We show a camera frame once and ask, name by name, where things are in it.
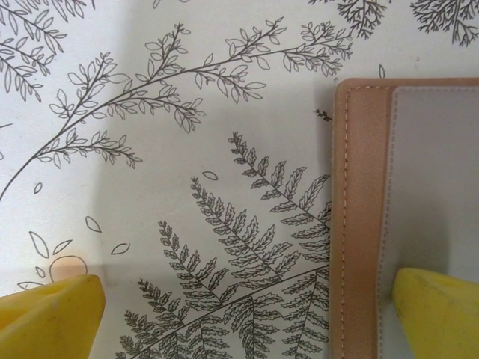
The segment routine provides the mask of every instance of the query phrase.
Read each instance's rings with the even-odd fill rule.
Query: tan leather case
[[[398,86],[475,86],[479,79],[349,79],[333,124],[330,358],[376,359],[376,282],[392,93]]]

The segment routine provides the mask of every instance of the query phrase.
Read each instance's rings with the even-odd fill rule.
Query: yellow object
[[[416,359],[479,358],[479,284],[405,268],[392,297]]]
[[[87,359],[105,308],[96,275],[0,298],[1,359]]]

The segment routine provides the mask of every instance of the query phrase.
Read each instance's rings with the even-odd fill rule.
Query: gray panel
[[[394,92],[378,283],[379,357],[413,358],[391,303],[401,267],[479,281],[479,88]]]

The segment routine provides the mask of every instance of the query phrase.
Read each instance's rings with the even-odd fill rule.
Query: leather folder
[[[395,272],[479,278],[479,79],[348,79],[333,132],[330,357],[412,358]]]

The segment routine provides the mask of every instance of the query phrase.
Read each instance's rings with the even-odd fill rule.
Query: stitched edge
[[[389,90],[392,87],[387,86],[356,86],[354,88],[349,88],[346,92],[345,99],[345,114],[344,114],[344,204],[343,204],[343,238],[342,238],[342,249],[341,249],[341,358],[344,359],[344,267],[346,265],[345,258],[345,244],[346,244],[346,218],[347,218],[347,125],[348,125],[348,105],[350,99],[350,92],[352,90],[361,90],[361,89],[386,89]]]
[[[477,87],[471,85],[469,87],[454,87],[454,86],[421,86],[421,87],[407,87],[407,86],[397,86],[396,92],[394,93],[393,98],[393,107],[392,107],[392,119],[391,119],[391,131],[390,131],[390,140],[388,147],[388,175],[387,175],[387,189],[385,192],[385,209],[384,209],[384,218],[382,220],[382,229],[381,229],[381,244],[379,247],[379,265],[378,272],[376,277],[376,305],[377,305],[377,317],[378,317],[378,359],[382,359],[382,335],[383,335],[383,325],[382,325],[382,314],[381,314],[381,295],[380,295],[380,286],[382,284],[382,270],[384,269],[384,253],[386,247],[386,238],[388,236],[388,217],[389,210],[391,208],[391,193],[392,193],[392,173],[394,170],[394,148],[396,144],[396,122],[397,122],[397,103],[400,92],[476,92],[478,91]]]

